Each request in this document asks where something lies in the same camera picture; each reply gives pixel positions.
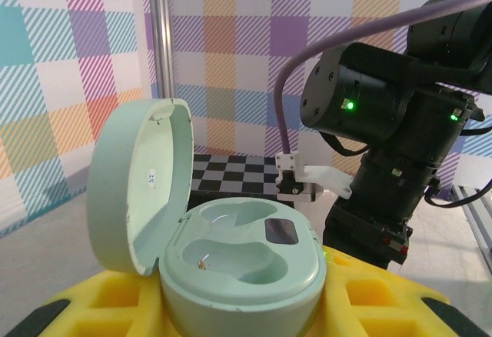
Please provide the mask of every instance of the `metal frame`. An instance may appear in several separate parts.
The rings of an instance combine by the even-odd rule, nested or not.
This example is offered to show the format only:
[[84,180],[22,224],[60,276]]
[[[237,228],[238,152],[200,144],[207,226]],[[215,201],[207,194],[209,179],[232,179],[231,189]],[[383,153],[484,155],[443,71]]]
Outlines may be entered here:
[[[455,185],[452,189],[456,199],[462,200],[477,193],[476,189],[469,189]],[[463,206],[471,229],[477,239],[478,246],[484,254],[490,272],[492,272],[492,206],[487,197]]]
[[161,98],[171,98],[175,96],[175,82],[172,72],[172,28],[169,0],[150,1],[158,95]]

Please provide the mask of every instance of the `earbud case lid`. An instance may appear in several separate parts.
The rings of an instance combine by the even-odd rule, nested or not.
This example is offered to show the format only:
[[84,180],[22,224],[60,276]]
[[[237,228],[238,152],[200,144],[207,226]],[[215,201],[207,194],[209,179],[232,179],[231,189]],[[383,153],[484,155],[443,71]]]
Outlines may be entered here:
[[95,144],[88,175],[92,250],[108,270],[150,275],[186,213],[193,172],[185,101],[118,106]]

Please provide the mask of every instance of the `yellow foam holder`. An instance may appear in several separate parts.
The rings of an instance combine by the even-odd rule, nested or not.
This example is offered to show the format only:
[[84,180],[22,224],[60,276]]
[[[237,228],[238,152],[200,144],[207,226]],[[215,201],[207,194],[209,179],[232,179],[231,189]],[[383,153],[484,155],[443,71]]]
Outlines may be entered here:
[[[305,337],[456,336],[421,300],[449,303],[439,292],[337,250],[324,251],[324,297]],[[41,337],[179,336],[166,312],[159,274],[105,271],[48,303],[59,299],[70,304]]]

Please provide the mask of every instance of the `earbud case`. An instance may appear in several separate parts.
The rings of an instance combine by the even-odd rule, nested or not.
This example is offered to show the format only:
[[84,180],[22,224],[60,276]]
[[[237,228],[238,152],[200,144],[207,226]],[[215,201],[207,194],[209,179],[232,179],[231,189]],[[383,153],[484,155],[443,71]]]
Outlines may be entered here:
[[159,272],[183,336],[303,335],[327,271],[311,224],[263,199],[219,199],[187,211],[193,148],[183,100],[138,100],[112,112],[89,169],[95,256],[109,270]]

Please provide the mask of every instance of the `colorful striped wall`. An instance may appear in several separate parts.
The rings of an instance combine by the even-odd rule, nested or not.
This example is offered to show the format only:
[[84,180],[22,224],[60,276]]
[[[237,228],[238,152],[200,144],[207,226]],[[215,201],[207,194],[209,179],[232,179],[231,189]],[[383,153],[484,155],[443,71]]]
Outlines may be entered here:
[[108,115],[151,97],[149,13],[148,0],[0,0],[0,237],[83,192]]
[[[175,81],[194,115],[197,151],[269,155],[281,150],[271,91],[290,56],[326,35],[419,7],[427,0],[172,0]],[[406,28],[364,41],[402,52]],[[306,163],[332,164],[355,173],[360,157],[332,152],[299,119],[302,87],[316,62],[289,79],[284,109],[291,144]],[[492,115],[492,98],[478,102]],[[344,141],[356,149],[356,142]],[[480,187],[492,172],[492,135],[460,140],[440,171],[453,181]]]

